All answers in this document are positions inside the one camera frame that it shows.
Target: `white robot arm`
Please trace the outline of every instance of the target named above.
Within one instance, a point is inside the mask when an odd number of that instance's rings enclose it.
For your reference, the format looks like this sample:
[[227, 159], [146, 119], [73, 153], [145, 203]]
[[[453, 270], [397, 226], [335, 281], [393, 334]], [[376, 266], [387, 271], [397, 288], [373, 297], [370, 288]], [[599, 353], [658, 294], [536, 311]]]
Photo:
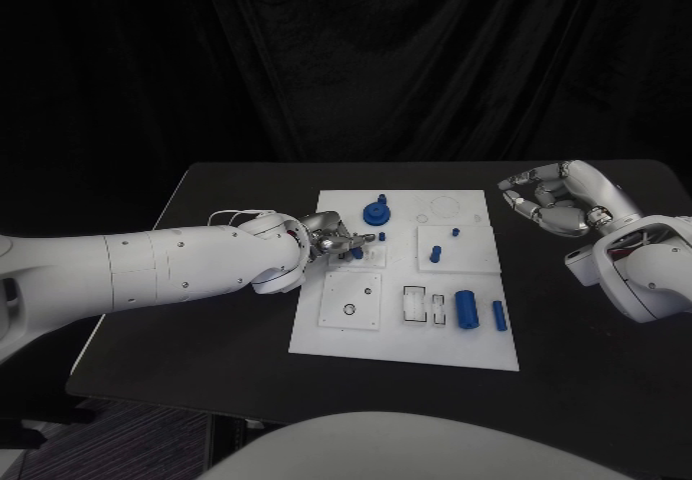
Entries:
[[[512, 190], [538, 182], [540, 204]], [[692, 223], [690, 217], [642, 213], [603, 173], [582, 160], [561, 162], [499, 183], [515, 211], [557, 235], [605, 236], [566, 256], [585, 286], [600, 283], [621, 312], [649, 322], [692, 309]]]
[[236, 292], [288, 292], [306, 265], [376, 239], [337, 212], [267, 211], [239, 227], [71, 238], [0, 236], [0, 362], [74, 320]]

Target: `white platform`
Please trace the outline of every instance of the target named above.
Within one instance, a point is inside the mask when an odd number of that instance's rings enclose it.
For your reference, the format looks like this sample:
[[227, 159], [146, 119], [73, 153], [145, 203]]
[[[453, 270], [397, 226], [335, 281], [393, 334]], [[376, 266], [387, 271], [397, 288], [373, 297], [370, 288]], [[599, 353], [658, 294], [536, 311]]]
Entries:
[[[377, 201], [381, 193], [387, 195], [393, 218], [383, 227], [373, 227], [364, 221], [363, 212], [365, 206]], [[377, 240], [365, 247], [367, 259], [373, 259], [371, 266], [358, 264], [361, 260], [354, 260], [352, 264], [342, 266], [344, 262], [335, 259], [328, 260], [325, 257], [309, 266], [289, 351], [312, 355], [518, 371], [511, 306], [505, 301], [499, 262], [494, 263], [498, 261], [498, 253], [484, 191], [324, 191], [316, 211], [326, 210], [339, 212], [352, 233], [386, 232], [387, 240], [384, 242]], [[436, 226], [449, 228], [440, 229], [438, 233], [435, 229], [430, 232], [426, 229], [426, 242], [461, 241], [458, 244], [452, 243], [448, 248], [442, 245], [443, 260], [440, 264], [435, 264], [453, 272], [422, 272], [419, 268], [419, 227]], [[456, 238], [452, 237], [455, 227], [459, 227], [463, 233], [466, 232]], [[485, 228], [479, 230], [463, 227]], [[489, 234], [494, 240], [492, 248], [488, 242]], [[468, 248], [458, 249], [456, 246], [463, 245], [476, 235], [485, 236], [487, 241], [471, 242]], [[386, 266], [383, 266], [381, 247], [387, 247]], [[371, 248], [378, 249], [380, 254], [370, 255]], [[466, 260], [462, 261], [458, 255], [465, 255]], [[476, 273], [456, 273], [459, 270], [475, 271], [469, 270], [469, 265], [476, 266]], [[364, 326], [348, 328], [348, 323], [344, 324], [344, 328], [319, 326], [328, 271], [381, 275], [380, 328], [377, 330], [364, 330]], [[404, 322], [406, 286], [426, 287], [429, 321], [423, 325]], [[481, 327], [474, 330], [463, 330], [458, 324], [455, 293], [461, 290], [472, 290], [476, 294]], [[433, 325], [435, 294], [445, 295], [446, 326]], [[495, 325], [492, 311], [495, 300], [501, 300], [505, 304], [510, 327], [505, 332], [499, 332]], [[350, 303], [347, 299], [335, 299], [335, 312], [344, 310], [347, 303]]]

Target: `blue cylinder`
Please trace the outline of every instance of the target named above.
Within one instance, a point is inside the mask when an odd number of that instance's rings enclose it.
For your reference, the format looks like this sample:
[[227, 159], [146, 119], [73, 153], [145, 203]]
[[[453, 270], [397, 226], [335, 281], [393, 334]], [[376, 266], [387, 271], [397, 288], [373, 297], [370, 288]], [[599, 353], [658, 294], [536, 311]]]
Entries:
[[508, 329], [508, 322], [505, 321], [505, 309], [502, 308], [502, 302], [499, 300], [494, 302], [494, 314], [498, 330], [504, 332]]
[[476, 310], [476, 296], [471, 290], [462, 290], [455, 294], [458, 303], [459, 326], [472, 329], [479, 326], [479, 312]]
[[378, 201], [371, 203], [364, 209], [364, 220], [368, 225], [380, 227], [390, 221], [393, 212], [387, 206], [387, 197], [386, 194], [381, 194]]
[[443, 253], [443, 247], [440, 245], [436, 245], [433, 247], [433, 253], [430, 254], [430, 261], [433, 263], [438, 263], [440, 261], [440, 254]]

